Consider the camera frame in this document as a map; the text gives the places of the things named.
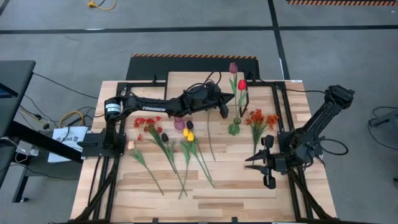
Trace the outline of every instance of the black desk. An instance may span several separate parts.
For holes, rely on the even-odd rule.
[[[82,164],[83,160],[81,159],[80,152],[14,121],[19,105],[32,78],[35,64],[36,62],[31,60],[0,61],[0,83],[18,93],[17,97],[0,98],[0,137],[7,136],[16,143],[19,140],[23,140]],[[5,140],[2,140],[2,143],[6,146],[10,145]],[[0,170],[2,170],[0,172],[0,187],[2,186],[10,163],[13,162],[15,151],[16,147],[12,145],[0,148]],[[32,157],[29,156],[21,164],[28,166],[31,159]],[[28,179],[26,173],[27,169],[24,169],[13,202],[20,202],[22,200],[22,193]]]

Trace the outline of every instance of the small vase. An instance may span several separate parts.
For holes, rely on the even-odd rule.
[[[185,122],[182,118],[174,118],[174,128],[181,131],[185,128]]]

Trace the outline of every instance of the yellow tulip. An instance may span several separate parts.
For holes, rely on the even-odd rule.
[[[189,132],[188,136],[187,136],[188,141],[193,141],[195,140],[195,135],[193,134],[193,132]]]
[[[188,128],[184,128],[184,131],[183,131],[183,135],[184,135],[184,137],[187,137],[188,136],[188,133],[189,133],[189,130],[188,130]]]

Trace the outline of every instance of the gray carpet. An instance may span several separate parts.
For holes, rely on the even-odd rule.
[[[111,4],[107,0],[104,7]],[[181,26],[269,26],[267,1],[118,0],[109,12],[88,9],[86,1],[10,0],[0,30],[88,29]],[[396,7],[290,6],[275,0],[280,26],[397,24]],[[337,214],[344,220],[395,223],[398,219],[398,151],[370,138],[367,120],[377,106],[398,106],[398,30],[283,31],[291,79],[308,90],[340,84],[356,91],[354,103],[324,130],[345,142],[350,153],[325,155]],[[35,71],[89,95],[103,80],[123,80],[131,54],[255,55],[263,79],[281,79],[272,31],[174,32],[145,34],[0,35],[0,60],[36,60]],[[27,95],[53,119],[96,101],[34,77]],[[308,94],[312,113],[323,96]],[[22,105],[37,111],[27,99]],[[26,122],[17,115],[16,120]],[[398,147],[390,127],[375,129],[378,139]],[[27,203],[12,204],[20,167],[12,167],[0,190],[0,223],[48,223],[69,219],[77,181],[33,177]]]

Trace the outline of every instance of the pink tulip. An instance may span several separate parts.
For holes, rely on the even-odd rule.
[[[235,64],[235,62],[230,63],[229,72],[231,72],[232,74],[235,74],[238,72],[238,66]]]

